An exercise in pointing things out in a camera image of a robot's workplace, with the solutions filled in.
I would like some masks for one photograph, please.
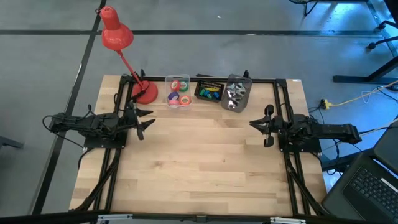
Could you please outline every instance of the wooden table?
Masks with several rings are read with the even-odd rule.
[[[112,112],[120,76],[105,75],[95,113]],[[283,155],[277,140],[263,147],[264,136],[249,121],[264,116],[275,105],[271,84],[255,83],[242,113],[225,110],[220,103],[192,98],[187,110],[169,109],[164,82],[156,82],[159,96],[140,109],[156,118],[139,141],[129,132],[122,150],[112,201],[112,212],[209,215],[291,215]],[[193,92],[196,82],[191,82]],[[295,113],[308,114],[300,80],[287,80]],[[95,149],[81,162],[70,208],[79,206],[100,176],[104,149]],[[321,165],[301,153],[305,182],[316,200],[326,195]],[[100,208],[104,207],[107,187]],[[301,196],[296,187],[299,210]]]

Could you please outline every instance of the gray floor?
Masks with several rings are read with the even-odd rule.
[[[100,0],[0,0],[1,29],[91,30]],[[318,4],[305,19],[303,7],[275,0],[107,0],[120,20],[133,30],[373,30],[377,24],[365,3]],[[373,4],[381,19],[391,19],[381,0]],[[365,50],[375,36],[271,35],[136,35],[124,50],[126,58],[147,75],[204,73],[219,77],[249,70],[252,77],[302,79],[308,106],[321,98],[339,103],[372,90],[375,85],[333,83],[333,75],[365,76],[392,58],[386,44]],[[29,213],[54,136],[41,119],[65,109],[88,40],[87,35],[0,35],[0,135],[24,142],[23,150],[0,150],[0,216]],[[104,74],[126,73],[119,57],[104,48],[100,36],[93,50],[76,101],[74,114],[95,106]],[[389,77],[397,77],[393,71]],[[398,104],[372,95],[323,111],[325,122],[352,123],[359,130],[382,126],[397,116]],[[318,112],[314,116],[321,119]],[[382,132],[363,138],[372,147]],[[83,142],[76,133],[68,137]],[[333,145],[322,141],[323,148]],[[342,144],[341,156],[357,151]],[[336,157],[334,149],[324,152]],[[81,150],[62,148],[44,212],[68,209]],[[328,188],[336,177],[325,176]]]

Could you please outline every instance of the tape roll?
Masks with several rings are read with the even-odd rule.
[[[177,92],[171,92],[167,97],[167,99],[169,99],[169,100],[178,100],[179,98],[180,98],[180,95]]]
[[[181,87],[180,87],[181,92],[185,92],[189,89],[189,85],[187,82],[181,81],[180,84],[181,84]]]
[[[180,98],[181,105],[188,105],[191,103],[191,98],[189,96],[183,96]]]
[[[179,105],[180,102],[178,100],[169,100],[170,105]]]
[[[174,90],[174,91],[179,91],[180,88],[181,88],[181,83],[180,83],[180,81],[178,81],[178,80],[172,81],[172,83],[171,83],[171,85],[170,85],[170,88],[171,88],[172,90]]]

